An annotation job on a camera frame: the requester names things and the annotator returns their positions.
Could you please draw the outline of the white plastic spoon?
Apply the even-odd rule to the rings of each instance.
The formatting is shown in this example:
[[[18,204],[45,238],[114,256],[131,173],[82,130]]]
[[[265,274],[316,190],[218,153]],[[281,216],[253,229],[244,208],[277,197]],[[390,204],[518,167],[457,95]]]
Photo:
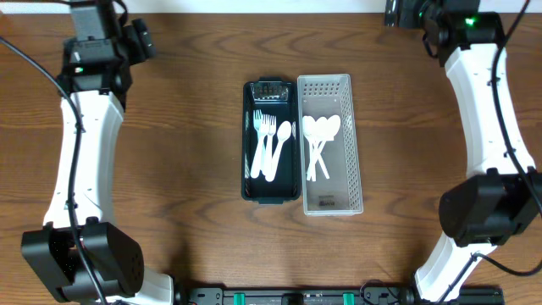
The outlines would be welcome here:
[[[271,168],[268,170],[268,173],[265,175],[265,179],[267,182],[274,181],[274,178],[276,176],[276,172],[279,165],[279,158],[282,151],[282,147],[284,143],[290,138],[291,136],[291,122],[290,121],[284,121],[280,126],[276,133],[278,144],[275,148],[274,154],[272,156],[271,161]]]
[[[325,144],[328,141],[333,141],[340,129],[340,117],[337,114],[332,115],[331,117],[326,118],[326,119],[328,120],[328,125],[326,129],[327,134],[328,134],[328,139],[325,142]]]
[[[311,128],[311,124],[309,123],[309,117],[312,117],[312,116],[304,116],[302,118],[302,123],[303,123],[303,135],[307,138],[308,145],[309,145],[309,159],[310,159],[310,140],[311,140],[311,138],[310,138],[310,135],[309,135],[309,131],[310,131],[310,128]]]
[[[327,125],[328,120],[325,117],[320,117],[317,120],[314,120],[312,117],[309,117],[309,123],[311,128],[309,131],[310,135],[310,163],[307,170],[308,180],[315,181],[317,178],[316,174],[316,164],[320,164],[320,167],[324,173],[326,179],[329,178],[329,173],[325,162],[323,161],[322,151],[327,141]]]

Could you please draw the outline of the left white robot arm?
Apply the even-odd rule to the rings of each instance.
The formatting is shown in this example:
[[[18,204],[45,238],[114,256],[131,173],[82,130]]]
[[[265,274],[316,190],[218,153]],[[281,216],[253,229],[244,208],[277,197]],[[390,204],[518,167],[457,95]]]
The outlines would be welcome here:
[[[39,230],[22,235],[25,261],[57,302],[172,304],[174,280],[149,269],[115,223],[113,163],[130,69],[155,54],[142,19],[78,18],[53,78],[63,138],[53,198]]]

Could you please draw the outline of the clear white plastic basket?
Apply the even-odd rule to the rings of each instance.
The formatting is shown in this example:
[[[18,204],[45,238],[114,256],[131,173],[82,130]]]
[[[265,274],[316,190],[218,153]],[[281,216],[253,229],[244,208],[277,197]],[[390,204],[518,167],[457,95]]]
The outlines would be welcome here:
[[[304,214],[307,216],[352,216],[363,212],[362,179],[357,135],[348,74],[301,75],[297,78],[298,117],[301,127],[301,182]],[[328,141],[322,157],[329,171],[324,177],[316,164],[316,180],[306,180],[309,145],[303,135],[302,118],[340,117],[340,129]]]

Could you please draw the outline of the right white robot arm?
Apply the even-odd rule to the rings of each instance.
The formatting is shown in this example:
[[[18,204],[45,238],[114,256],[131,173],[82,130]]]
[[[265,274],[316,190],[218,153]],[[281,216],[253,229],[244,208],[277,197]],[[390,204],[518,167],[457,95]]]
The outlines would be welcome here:
[[[397,302],[500,302],[496,289],[464,284],[541,214],[541,173],[519,130],[506,74],[513,29],[476,1],[388,0],[384,22],[423,31],[427,54],[445,69],[456,95],[467,148],[467,178],[440,199],[440,238]]]

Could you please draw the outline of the white plastic fork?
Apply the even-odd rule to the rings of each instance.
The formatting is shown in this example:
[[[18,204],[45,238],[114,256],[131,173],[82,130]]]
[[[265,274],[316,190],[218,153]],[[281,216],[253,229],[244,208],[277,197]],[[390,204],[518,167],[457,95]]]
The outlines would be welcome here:
[[[256,179],[261,170],[264,138],[269,132],[270,117],[267,114],[263,114],[261,110],[257,110],[254,113],[253,123],[257,127],[257,148],[252,160],[251,177]]]
[[[254,153],[254,159],[252,161],[252,173],[256,177],[259,176],[260,165],[261,165],[261,161],[260,161],[261,152],[260,152],[259,147],[260,147],[260,135],[261,135],[260,129],[261,129],[262,122],[263,122],[262,111],[260,109],[254,110],[253,111],[253,126],[254,126],[255,131],[257,132],[257,148]]]
[[[270,114],[265,114],[264,117],[265,125],[267,126],[267,136],[265,141],[265,153],[263,154],[263,167],[262,172],[265,176],[268,175],[270,171],[270,165],[273,154],[273,136],[276,133],[276,117]]]

